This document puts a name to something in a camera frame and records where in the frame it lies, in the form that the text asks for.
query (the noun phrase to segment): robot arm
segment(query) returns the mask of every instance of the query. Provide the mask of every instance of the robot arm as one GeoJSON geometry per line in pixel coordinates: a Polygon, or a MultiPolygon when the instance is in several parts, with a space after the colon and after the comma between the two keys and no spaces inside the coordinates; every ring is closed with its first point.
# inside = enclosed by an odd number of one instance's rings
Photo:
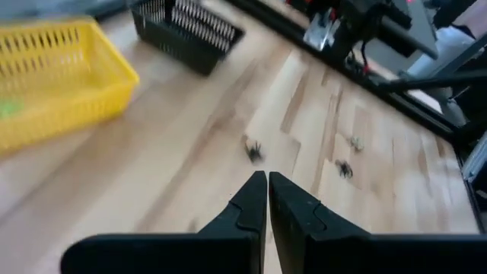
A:
{"type": "MultiPolygon", "coordinates": [[[[111,234],[71,246],[62,274],[263,273],[267,179],[257,171],[196,234],[111,234]]],[[[430,271],[456,273],[487,254],[476,235],[373,235],[283,175],[269,175],[272,229],[284,274],[430,271]]]]}

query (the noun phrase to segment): basket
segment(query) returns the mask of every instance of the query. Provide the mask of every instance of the basket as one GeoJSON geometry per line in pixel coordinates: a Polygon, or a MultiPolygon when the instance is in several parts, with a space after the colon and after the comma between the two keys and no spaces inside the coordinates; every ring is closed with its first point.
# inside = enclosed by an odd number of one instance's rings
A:
{"type": "Polygon", "coordinates": [[[123,112],[137,83],[91,19],[0,27],[0,153],[123,112]]]}
{"type": "Polygon", "coordinates": [[[244,35],[191,0],[143,0],[130,8],[142,40],[202,75],[209,75],[244,35]]]}

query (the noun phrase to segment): toy spider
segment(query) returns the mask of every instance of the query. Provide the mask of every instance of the toy spider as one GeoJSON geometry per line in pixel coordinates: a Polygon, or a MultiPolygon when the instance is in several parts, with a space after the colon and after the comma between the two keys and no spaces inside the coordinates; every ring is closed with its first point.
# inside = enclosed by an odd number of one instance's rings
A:
{"type": "Polygon", "coordinates": [[[260,144],[258,142],[256,142],[255,145],[250,148],[247,146],[247,144],[245,144],[245,152],[252,162],[263,159],[262,155],[260,154],[260,144]]]}
{"type": "Polygon", "coordinates": [[[347,161],[336,160],[335,164],[339,168],[341,178],[347,178],[347,179],[352,178],[353,170],[350,167],[350,164],[347,163],[347,161]]]}

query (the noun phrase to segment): wood grain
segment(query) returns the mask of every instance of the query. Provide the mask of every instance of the wood grain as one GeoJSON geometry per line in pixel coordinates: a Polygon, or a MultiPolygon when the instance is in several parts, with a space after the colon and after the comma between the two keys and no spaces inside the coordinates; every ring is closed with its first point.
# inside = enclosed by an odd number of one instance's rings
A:
{"type": "MultiPolygon", "coordinates": [[[[198,231],[255,170],[285,174],[370,232],[478,233],[448,143],[239,11],[208,5],[247,32],[208,78],[139,41],[129,14],[103,24],[142,83],[121,117],[0,160],[3,272],[57,273],[63,250],[92,234],[198,231]],[[264,162],[250,163],[246,139],[263,144],[264,162]]],[[[267,228],[266,272],[278,273],[267,228]]]]}

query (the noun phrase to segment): metal frame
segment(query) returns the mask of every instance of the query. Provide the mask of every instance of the metal frame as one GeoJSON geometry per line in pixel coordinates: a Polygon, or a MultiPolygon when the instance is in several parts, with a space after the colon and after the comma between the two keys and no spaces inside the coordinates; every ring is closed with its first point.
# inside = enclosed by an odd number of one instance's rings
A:
{"type": "MultiPolygon", "coordinates": [[[[381,100],[395,107],[398,111],[413,119],[418,124],[447,140],[452,144],[456,152],[471,148],[472,143],[479,139],[483,134],[483,129],[487,128],[487,119],[470,122],[465,126],[459,127],[447,120],[441,113],[433,110],[426,104],[405,92],[411,89],[439,88],[451,86],[452,84],[465,84],[466,82],[471,83],[473,81],[487,81],[486,70],[441,77],[442,75],[446,75],[456,70],[461,65],[458,65],[459,63],[462,62],[463,64],[463,60],[466,58],[466,55],[471,54],[472,56],[472,52],[476,53],[479,50],[476,48],[479,47],[480,43],[487,42],[487,37],[483,37],[479,43],[474,44],[472,49],[468,49],[465,53],[460,55],[458,59],[455,59],[451,64],[443,67],[442,70],[439,71],[440,77],[388,81],[380,75],[374,75],[374,78],[358,75],[345,67],[343,60],[337,60],[332,54],[327,52],[326,49],[324,51],[314,49],[312,46],[303,41],[306,30],[302,26],[296,24],[291,19],[287,18],[283,14],[280,14],[273,8],[270,8],[260,0],[225,1],[246,12],[248,15],[265,24],[268,28],[282,35],[286,40],[291,41],[294,45],[307,51],[315,58],[326,63],[328,66],[331,66],[336,71],[346,76],[349,80],[361,85],[365,90],[371,92],[381,100]]],[[[472,209],[476,216],[479,230],[482,233],[485,233],[484,228],[481,225],[479,210],[473,194],[473,189],[468,183],[466,183],[466,188],[472,209]]]]}

